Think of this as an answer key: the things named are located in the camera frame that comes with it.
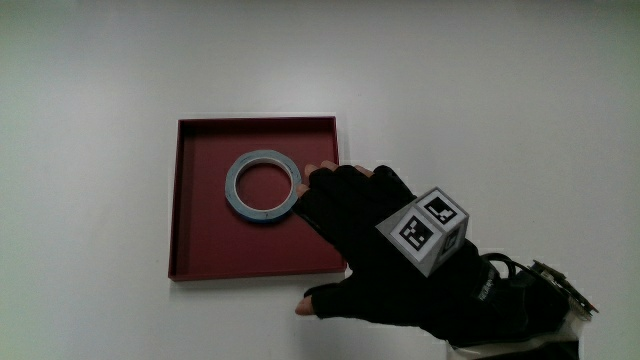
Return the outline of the person's right hand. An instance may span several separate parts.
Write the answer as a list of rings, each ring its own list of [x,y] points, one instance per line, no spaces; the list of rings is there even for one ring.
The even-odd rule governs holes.
[[[298,187],[294,211],[346,259],[352,273],[307,290],[296,314],[419,327],[451,343],[498,334],[499,314],[475,294],[488,271],[475,245],[465,241],[424,276],[377,230],[415,198],[391,168],[368,171],[325,161],[306,166],[305,173],[309,182]]]

